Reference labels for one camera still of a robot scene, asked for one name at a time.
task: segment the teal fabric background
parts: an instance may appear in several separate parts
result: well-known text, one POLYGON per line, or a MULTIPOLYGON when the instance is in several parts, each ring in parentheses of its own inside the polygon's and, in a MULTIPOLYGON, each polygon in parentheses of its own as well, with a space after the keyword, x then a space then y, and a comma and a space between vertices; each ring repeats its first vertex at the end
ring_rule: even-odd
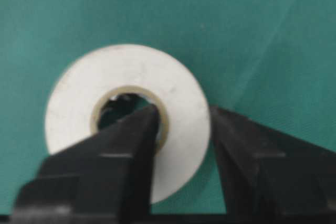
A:
MULTIPOLYGON (((44 111, 65 68, 110 44, 171 54, 210 104, 336 151, 336 0, 0 0, 0 213, 47 156, 44 111)), ((153 212, 225 211, 210 147, 153 212)))

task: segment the roll of tape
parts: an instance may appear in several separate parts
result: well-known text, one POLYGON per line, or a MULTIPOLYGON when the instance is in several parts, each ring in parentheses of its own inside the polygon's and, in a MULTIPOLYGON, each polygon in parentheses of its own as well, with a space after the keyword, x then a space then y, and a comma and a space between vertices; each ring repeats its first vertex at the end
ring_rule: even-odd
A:
POLYGON ((197 171, 210 137, 208 105, 196 79, 170 55, 145 46, 116 45, 73 63, 56 84, 45 131, 54 154, 97 131, 99 111, 113 96, 137 93, 160 112, 152 203, 180 189, 197 171))

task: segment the black plastic part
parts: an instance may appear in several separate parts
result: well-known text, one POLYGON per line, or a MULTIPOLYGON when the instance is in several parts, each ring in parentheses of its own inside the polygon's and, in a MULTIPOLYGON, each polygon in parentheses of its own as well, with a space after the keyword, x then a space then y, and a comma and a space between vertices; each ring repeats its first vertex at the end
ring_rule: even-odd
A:
POLYGON ((150 212, 159 116, 146 107, 42 164, 12 223, 120 223, 150 212))
POLYGON ((270 223, 333 223, 336 154, 212 108, 213 141, 228 214, 270 223))
POLYGON ((336 154, 212 107, 227 215, 151 215, 159 115, 135 112, 47 158, 12 223, 336 223, 336 154))

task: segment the white tape roll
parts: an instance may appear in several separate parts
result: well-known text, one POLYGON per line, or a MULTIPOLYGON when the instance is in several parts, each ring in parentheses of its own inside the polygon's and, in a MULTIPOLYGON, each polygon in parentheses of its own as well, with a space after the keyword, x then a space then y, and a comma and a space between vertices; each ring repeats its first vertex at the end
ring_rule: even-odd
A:
POLYGON ((206 99, 193 75, 156 49, 116 45, 78 59, 62 75, 46 111, 51 154, 95 131, 97 111, 111 96, 140 93, 160 110, 165 141, 155 156, 152 203, 172 195, 197 171, 210 136, 206 99))

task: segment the hole in tape roll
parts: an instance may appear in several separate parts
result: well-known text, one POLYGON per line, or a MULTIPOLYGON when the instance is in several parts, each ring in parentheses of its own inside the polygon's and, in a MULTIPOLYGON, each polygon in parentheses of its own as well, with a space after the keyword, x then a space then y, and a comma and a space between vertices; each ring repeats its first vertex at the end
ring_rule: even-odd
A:
POLYGON ((100 109, 97 120, 98 131, 147 105, 150 105, 148 100, 135 93, 124 93, 110 97, 100 109))
POLYGON ((91 116, 91 133, 96 134, 124 116, 149 104, 154 104, 160 114, 160 127, 156 137, 156 153, 163 147, 169 129, 167 111, 161 99, 151 91, 137 86, 113 89, 97 102, 91 116))

